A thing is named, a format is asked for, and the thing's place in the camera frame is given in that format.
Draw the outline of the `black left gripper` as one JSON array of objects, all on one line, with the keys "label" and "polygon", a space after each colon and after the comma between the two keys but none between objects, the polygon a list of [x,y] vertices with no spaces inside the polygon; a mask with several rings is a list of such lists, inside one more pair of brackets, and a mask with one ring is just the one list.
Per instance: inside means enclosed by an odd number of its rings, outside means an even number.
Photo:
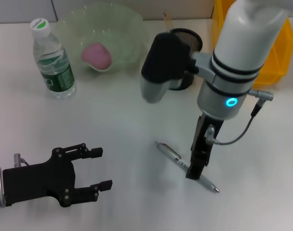
[{"label": "black left gripper", "polygon": [[112,180],[89,187],[74,188],[75,172],[71,161],[102,157],[103,148],[87,148],[85,143],[55,148],[48,161],[2,171],[6,206],[42,197],[55,198],[60,206],[96,202],[99,192],[108,191]]}]

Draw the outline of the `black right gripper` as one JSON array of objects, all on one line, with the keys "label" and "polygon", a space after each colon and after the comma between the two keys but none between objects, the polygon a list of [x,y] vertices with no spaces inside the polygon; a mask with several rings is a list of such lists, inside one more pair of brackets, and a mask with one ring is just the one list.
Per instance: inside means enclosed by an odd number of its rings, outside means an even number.
[{"label": "black right gripper", "polygon": [[198,118],[194,140],[191,146],[190,166],[186,173],[186,178],[191,180],[199,180],[205,166],[208,165],[213,144],[206,142],[205,133],[207,128],[212,125],[214,127],[214,135],[216,138],[222,127],[223,120],[217,120],[208,115],[201,115]]}]

